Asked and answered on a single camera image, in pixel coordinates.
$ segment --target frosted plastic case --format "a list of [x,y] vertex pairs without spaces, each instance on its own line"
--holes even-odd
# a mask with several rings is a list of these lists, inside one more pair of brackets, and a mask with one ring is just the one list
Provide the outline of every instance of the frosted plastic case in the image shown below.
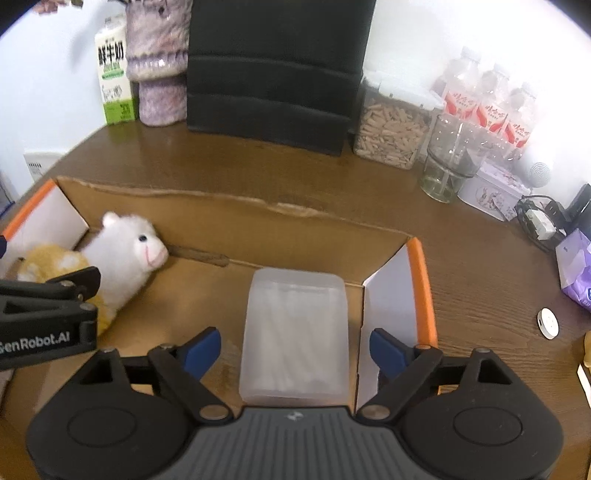
[[254,274],[239,391],[256,406],[347,403],[349,333],[340,277],[279,268]]

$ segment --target white round device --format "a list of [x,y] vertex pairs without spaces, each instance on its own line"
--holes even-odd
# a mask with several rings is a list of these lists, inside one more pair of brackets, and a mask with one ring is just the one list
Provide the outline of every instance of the white round device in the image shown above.
[[548,339],[552,340],[558,335],[558,320],[550,309],[542,309],[538,314],[538,327],[542,334]]
[[517,175],[532,188],[548,185],[552,178],[554,160],[547,151],[540,151],[533,145],[526,148],[517,161]]

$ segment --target white wall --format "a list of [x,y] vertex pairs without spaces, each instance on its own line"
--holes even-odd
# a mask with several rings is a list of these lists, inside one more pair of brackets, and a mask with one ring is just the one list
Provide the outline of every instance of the white wall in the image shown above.
[[[24,151],[65,153],[104,124],[93,37],[122,10],[86,0],[28,13],[0,38],[0,168],[19,193],[31,183]],[[591,38],[545,0],[377,0],[365,67],[429,87],[462,45],[480,50],[484,69],[498,61],[513,84],[537,88],[543,118],[530,141],[559,153],[543,191],[569,203],[591,182]]]
[[66,153],[105,124],[94,36],[119,2],[25,14],[0,38],[0,169],[21,195],[28,152]]
[[430,87],[463,45],[538,91],[530,142],[557,162],[539,192],[568,205],[591,183],[591,38],[545,0],[377,0],[364,67]]

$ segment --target purple tissue package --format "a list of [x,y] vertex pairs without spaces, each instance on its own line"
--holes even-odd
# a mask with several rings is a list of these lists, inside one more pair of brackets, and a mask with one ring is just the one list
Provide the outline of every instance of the purple tissue package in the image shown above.
[[556,247],[560,287],[591,312],[591,242],[576,229]]

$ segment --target plush toy ear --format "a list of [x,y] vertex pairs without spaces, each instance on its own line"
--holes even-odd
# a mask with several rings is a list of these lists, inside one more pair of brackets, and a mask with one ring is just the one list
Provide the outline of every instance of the plush toy ear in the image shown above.
[[107,212],[103,215],[103,226],[109,227],[119,220],[119,215],[113,212]]

